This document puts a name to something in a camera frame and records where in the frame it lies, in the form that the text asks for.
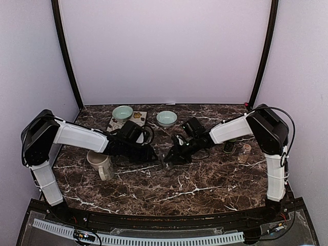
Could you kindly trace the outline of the clear weekly pill organizer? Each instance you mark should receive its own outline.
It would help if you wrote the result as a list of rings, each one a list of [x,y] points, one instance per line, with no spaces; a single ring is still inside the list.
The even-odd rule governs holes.
[[[174,165],[171,163],[171,162],[165,162],[164,161],[164,158],[165,158],[165,155],[164,154],[160,154],[159,155],[159,159],[161,161],[161,164],[162,164],[162,168],[165,170],[165,171],[170,171],[174,168]]]

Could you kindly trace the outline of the green lid pill bottle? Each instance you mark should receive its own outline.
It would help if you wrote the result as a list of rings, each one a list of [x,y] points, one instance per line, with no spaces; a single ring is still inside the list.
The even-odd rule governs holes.
[[[230,139],[230,140],[227,140],[225,143],[224,143],[224,146],[223,146],[223,151],[227,154],[229,153],[232,153],[233,150],[234,150],[234,145],[235,145],[235,142],[236,142],[236,139]]]

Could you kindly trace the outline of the clear bottle yellow capsules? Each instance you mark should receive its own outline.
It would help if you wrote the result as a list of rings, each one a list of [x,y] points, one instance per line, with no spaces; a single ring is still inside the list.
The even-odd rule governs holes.
[[[238,163],[245,164],[248,160],[248,157],[251,153],[252,146],[250,144],[244,144],[238,153]]]

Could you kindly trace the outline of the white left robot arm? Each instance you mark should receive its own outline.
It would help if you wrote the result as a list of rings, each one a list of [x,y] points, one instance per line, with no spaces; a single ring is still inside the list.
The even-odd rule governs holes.
[[[30,169],[50,213],[61,223],[69,223],[73,215],[50,163],[54,145],[60,149],[93,151],[105,157],[123,156],[132,164],[158,160],[151,146],[154,134],[130,120],[121,128],[107,132],[66,121],[44,109],[22,130],[20,137],[22,165]]]

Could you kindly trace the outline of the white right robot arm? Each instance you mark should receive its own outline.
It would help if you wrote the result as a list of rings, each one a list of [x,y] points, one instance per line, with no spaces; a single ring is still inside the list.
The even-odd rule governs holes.
[[[185,165],[191,163],[193,155],[200,150],[252,136],[250,144],[264,159],[267,173],[265,207],[260,218],[273,222],[283,212],[289,176],[288,157],[296,132],[289,129],[278,112],[289,117],[280,108],[260,104],[211,128],[206,128],[196,117],[192,117],[182,125],[187,137],[173,135],[173,145],[162,160],[167,165]]]

